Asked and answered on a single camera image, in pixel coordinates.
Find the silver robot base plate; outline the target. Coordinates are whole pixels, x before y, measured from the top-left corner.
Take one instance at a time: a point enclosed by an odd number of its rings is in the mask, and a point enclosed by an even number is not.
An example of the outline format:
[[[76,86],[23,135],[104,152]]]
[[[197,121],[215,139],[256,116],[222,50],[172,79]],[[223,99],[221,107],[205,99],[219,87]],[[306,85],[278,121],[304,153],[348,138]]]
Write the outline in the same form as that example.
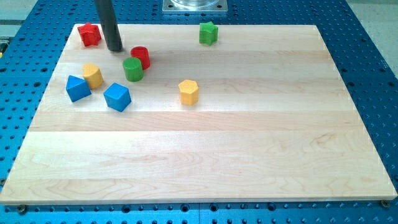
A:
[[[163,0],[163,12],[227,12],[227,0]]]

